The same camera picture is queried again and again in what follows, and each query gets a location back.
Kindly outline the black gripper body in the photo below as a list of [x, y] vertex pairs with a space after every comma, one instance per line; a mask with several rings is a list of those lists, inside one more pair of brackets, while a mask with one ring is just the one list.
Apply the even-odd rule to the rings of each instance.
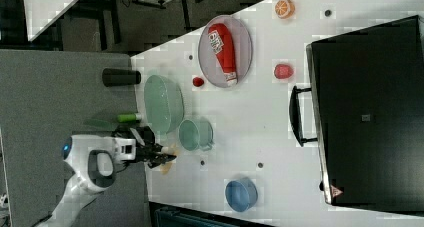
[[136, 157], [134, 160], [130, 160], [130, 163], [146, 162], [153, 154], [152, 147], [155, 144], [155, 135], [149, 126], [118, 126], [113, 131], [113, 136], [136, 140]]

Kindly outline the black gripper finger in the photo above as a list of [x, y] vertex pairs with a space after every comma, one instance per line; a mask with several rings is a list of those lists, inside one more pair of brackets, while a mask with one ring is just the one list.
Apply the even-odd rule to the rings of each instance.
[[173, 161], [176, 158], [175, 155], [170, 155], [170, 154], [160, 154], [160, 155], [155, 155], [154, 157], [151, 157], [148, 161], [147, 161], [147, 165], [150, 169], [156, 168], [160, 165], [164, 165], [168, 162]]
[[153, 153], [165, 153], [167, 148], [160, 144], [150, 144], [146, 146], [147, 150]]

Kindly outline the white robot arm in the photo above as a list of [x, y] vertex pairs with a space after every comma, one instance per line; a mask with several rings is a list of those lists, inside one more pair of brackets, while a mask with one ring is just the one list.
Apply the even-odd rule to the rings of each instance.
[[176, 155], [144, 126], [118, 127], [108, 136], [75, 134], [62, 147], [62, 157], [73, 174], [52, 213], [32, 227], [71, 227], [80, 211], [114, 184], [118, 165], [144, 162], [155, 168]]

